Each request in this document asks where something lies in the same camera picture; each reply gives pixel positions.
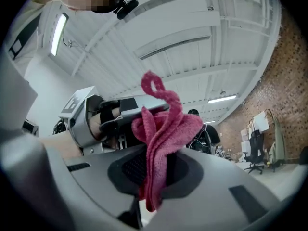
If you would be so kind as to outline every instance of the black slot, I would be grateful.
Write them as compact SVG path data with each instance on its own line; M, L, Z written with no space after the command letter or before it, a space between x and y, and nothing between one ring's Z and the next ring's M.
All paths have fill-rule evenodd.
M122 99L120 104L120 112L137 109L138 105L134 98Z
M250 223L253 223L267 213L266 209L244 186L231 187L229 191Z
M71 166L67 166L69 172L77 171L83 168L91 167L88 163L82 163L82 164L75 164Z

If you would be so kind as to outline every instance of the fluorescent light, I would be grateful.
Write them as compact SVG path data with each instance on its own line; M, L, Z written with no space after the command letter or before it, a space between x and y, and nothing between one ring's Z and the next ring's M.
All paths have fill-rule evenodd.
M56 27L56 30L54 31L53 40L52 40L52 46L51 46L51 53L56 56L58 52L58 47L60 43L60 37L63 33L63 29L65 27L65 24L68 20L68 16L66 13L63 13L59 20Z
M235 98L236 98L236 95L233 95L233 96L230 96L230 97L209 100L208 103L216 103L216 102L226 101L226 100L235 99Z

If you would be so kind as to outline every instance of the hand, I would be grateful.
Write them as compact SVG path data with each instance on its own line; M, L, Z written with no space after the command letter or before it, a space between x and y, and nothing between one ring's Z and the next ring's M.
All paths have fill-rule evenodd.
M112 114L114 115L115 119L117 117L119 117L121 115L120 114L120 108L113 109ZM101 131L100 131L101 114L100 113L90 118L89 126L90 126L90 130L91 130L92 134L94 135L94 137L97 140L100 140L100 135L101 135ZM110 139L109 145L110 145L111 148L116 149L116 138L115 137Z

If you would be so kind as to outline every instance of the white wall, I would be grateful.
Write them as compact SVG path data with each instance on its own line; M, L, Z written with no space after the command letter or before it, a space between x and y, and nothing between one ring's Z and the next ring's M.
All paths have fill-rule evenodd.
M25 79L37 92L27 119L39 126L39 136L52 135L54 125L59 121L58 115L76 90L88 87L84 80L71 78L51 58L32 61Z

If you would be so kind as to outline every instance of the ceiling light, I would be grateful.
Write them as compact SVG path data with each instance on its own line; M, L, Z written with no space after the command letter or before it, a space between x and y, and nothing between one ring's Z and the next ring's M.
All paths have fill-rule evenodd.
M204 37L198 37L198 38L184 40L184 41L181 41L181 42L178 42L178 43L174 43L174 44L162 47L162 48L160 48L158 50L155 50L155 51L153 51L151 53L148 53L148 54L140 57L140 59L141 60L145 60L145 59L147 59L147 58L149 58L151 56L154 56L154 55L157 55L157 54L159 54L161 52L167 51L168 49L171 49L171 48L174 48L174 47L177 47L177 46L180 46L180 45L192 43L192 42L199 42L199 41L202 41L202 40L205 40L205 39L210 39L210 38L211 38L210 36L204 36Z
M58 47L60 43L60 37L63 33L63 29L65 27L65 24L68 20L68 15L66 13L63 13L59 20L56 27L56 30L54 31L53 40L52 40L52 46L51 46L51 53L56 56L58 52Z
M236 97L237 97L236 95L233 95L233 96L230 96L230 97L213 99L213 100L209 100L208 103L216 103L216 102L220 102L220 101L231 100L231 99L235 99Z

